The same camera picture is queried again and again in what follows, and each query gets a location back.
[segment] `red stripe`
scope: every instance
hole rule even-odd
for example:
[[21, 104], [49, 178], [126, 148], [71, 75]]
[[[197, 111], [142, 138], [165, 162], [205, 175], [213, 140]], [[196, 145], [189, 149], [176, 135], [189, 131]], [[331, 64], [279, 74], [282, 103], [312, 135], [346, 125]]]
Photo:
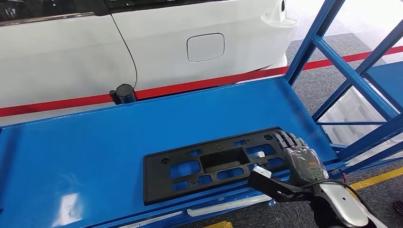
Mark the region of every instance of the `red stripe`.
[[[390, 55], [394, 53], [403, 52], [403, 46], [394, 47], [389, 49], [385, 55]], [[354, 54], [349, 56], [344, 56], [343, 59], [346, 62], [352, 62], [357, 60], [365, 59], [371, 52], [364, 52], [360, 54]], [[305, 65], [303, 70], [315, 69], [319, 67], [327, 67], [331, 66], [332, 63], [328, 59], [319, 60], [309, 62]], [[212, 79], [206, 79], [201, 81], [195, 82], [188, 82], [182, 83], [177, 85], [168, 85], [159, 88], [152, 88], [152, 89], [145, 89], [136, 91], [136, 97], [138, 99], [145, 99], [151, 98], [156, 96], [186, 92], [195, 89], [202, 89], [212, 86], [221, 86], [226, 84], [231, 84], [239, 81], [256, 79], [261, 77], [268, 77], [273, 75], [281, 75], [285, 74], [288, 67], [279, 67], [275, 69], [268, 69], [268, 70], [261, 70], [261, 71], [253, 71], [244, 74], [238, 75], [231, 75], [231, 76], [224, 76]], [[110, 98], [109, 94], [105, 95], [96, 95], [96, 96], [88, 96], [88, 97], [81, 97], [81, 98], [72, 98], [67, 100], [60, 100], [60, 101], [50, 101], [50, 102], [43, 102], [37, 104], [26, 104], [14, 107], [6, 107], [0, 108], [0, 117], [10, 116], [10, 115], [19, 115], [19, 114], [27, 114], [27, 113], [35, 113], [35, 112], [42, 112], [42, 111], [49, 111], [49, 110], [56, 110], [62, 108], [71, 108], [71, 107], [79, 107], [85, 105], [95, 105], [95, 104], [102, 104], [106, 102], [111, 102], [112, 99]]]

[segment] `blue cart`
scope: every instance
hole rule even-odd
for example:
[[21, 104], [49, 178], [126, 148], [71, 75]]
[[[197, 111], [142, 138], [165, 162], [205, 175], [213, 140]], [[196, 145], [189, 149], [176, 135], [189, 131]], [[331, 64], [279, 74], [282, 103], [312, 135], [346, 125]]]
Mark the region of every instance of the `blue cart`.
[[[396, 144], [353, 166], [345, 161], [403, 131], [403, 62], [371, 67], [403, 35], [403, 21], [353, 70], [323, 35], [342, 6], [326, 0], [285, 76], [172, 95], [28, 123], [0, 132], [0, 227], [175, 227], [265, 199], [246, 181], [145, 206], [143, 157], [147, 154], [280, 126], [316, 150], [332, 178], [393, 162]], [[310, 116], [291, 85], [315, 48], [346, 82]], [[395, 106], [392, 108], [363, 79]], [[385, 122], [317, 123], [351, 86]], [[330, 144], [321, 125], [378, 124], [351, 145]], [[287, 179], [287, 172], [274, 173]], [[219, 207], [224, 203], [235, 207]], [[194, 213], [205, 208], [215, 212]]]

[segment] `car window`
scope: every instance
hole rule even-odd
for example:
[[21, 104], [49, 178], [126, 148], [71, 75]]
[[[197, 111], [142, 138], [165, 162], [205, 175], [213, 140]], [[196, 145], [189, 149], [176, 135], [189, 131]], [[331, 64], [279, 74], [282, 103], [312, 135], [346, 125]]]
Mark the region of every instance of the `car window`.
[[103, 0], [0, 0], [0, 22], [85, 12], [108, 13]]

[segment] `blue metal bar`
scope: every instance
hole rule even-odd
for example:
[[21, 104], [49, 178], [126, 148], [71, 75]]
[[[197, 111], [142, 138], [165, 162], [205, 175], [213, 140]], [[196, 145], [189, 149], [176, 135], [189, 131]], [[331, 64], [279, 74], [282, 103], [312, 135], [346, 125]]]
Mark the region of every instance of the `blue metal bar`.
[[399, 114], [397, 117], [384, 123], [361, 139], [357, 140], [355, 143], [340, 151], [337, 156], [340, 160], [346, 161], [376, 147], [384, 141], [389, 140], [390, 138], [403, 132], [402, 123], [403, 114]]
[[382, 125], [386, 122], [378, 121], [352, 121], [352, 122], [317, 122], [317, 125]]
[[371, 52], [371, 54], [355, 70], [359, 75], [364, 75], [387, 50], [403, 37], [403, 20], [389, 33], [385, 39]]
[[323, 37], [340, 10], [345, 0], [326, 0], [319, 13], [317, 14], [311, 28], [309, 29], [304, 41], [301, 44], [297, 54], [295, 55], [285, 78], [290, 85], [293, 85], [299, 73], [304, 68], [305, 64], [315, 50], [315, 45], [312, 44], [313, 36]]
[[341, 151], [342, 149], [347, 148], [347, 145], [340, 145], [340, 144], [333, 144], [333, 143], [330, 143], [329, 145], [330, 145], [330, 147], [332, 147], [332, 149], [334, 151]]
[[335, 67], [351, 82], [352, 85], [368, 100], [385, 120], [390, 120], [398, 113], [364, 81], [321, 37], [315, 36], [313, 43], [335, 65]]
[[379, 152], [379, 153], [377, 153], [377, 154], [375, 154], [375, 155], [373, 155], [373, 156], [371, 156], [371, 157], [369, 157], [369, 158], [367, 158], [367, 159], [365, 159], [365, 160], [363, 160], [363, 161], [361, 161], [361, 162], [359, 162], [359, 163], [357, 163], [355, 165], [342, 167], [342, 168], [340, 168], [340, 172], [338, 174], [335, 174], [335, 176], [337, 178], [338, 176], [341, 177], [343, 172], [345, 174], [354, 172], [354, 171], [356, 171], [358, 169], [361, 169], [361, 168], [364, 168], [364, 167], [366, 167], [368, 165], [371, 165], [374, 162], [377, 162], [377, 161], [380, 161], [380, 160], [382, 160], [384, 158], [392, 156], [392, 155], [394, 155], [395, 153], [397, 153], [397, 152], [399, 152], [401, 150], [403, 150], [403, 142], [400, 142], [400, 143], [398, 143], [398, 144], [396, 144], [394, 146], [391, 146], [388, 149], [386, 149], [384, 151], [381, 151], [381, 152]]
[[[398, 40], [403, 36], [403, 20], [389, 33], [389, 35], [382, 40], [382, 42], [371, 52], [371, 54], [357, 67], [355, 70], [359, 75], [363, 76], [367, 70], [374, 65], [383, 54], [389, 50]], [[323, 114], [330, 107], [338, 101], [344, 93], [351, 87], [348, 80], [342, 83], [342, 85], [320, 106], [320, 108], [312, 115], [314, 121], [318, 121]]]

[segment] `robotic hand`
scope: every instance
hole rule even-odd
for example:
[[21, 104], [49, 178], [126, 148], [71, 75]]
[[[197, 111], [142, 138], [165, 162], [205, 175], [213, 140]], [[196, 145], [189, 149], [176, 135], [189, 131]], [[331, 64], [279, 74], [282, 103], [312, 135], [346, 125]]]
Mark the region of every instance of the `robotic hand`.
[[292, 133], [278, 130], [272, 134], [283, 149], [290, 169], [288, 183], [271, 178], [271, 172], [255, 167], [248, 184], [277, 202], [309, 201], [320, 228], [385, 228], [357, 195], [356, 201], [345, 189], [350, 186], [329, 175], [316, 152]]

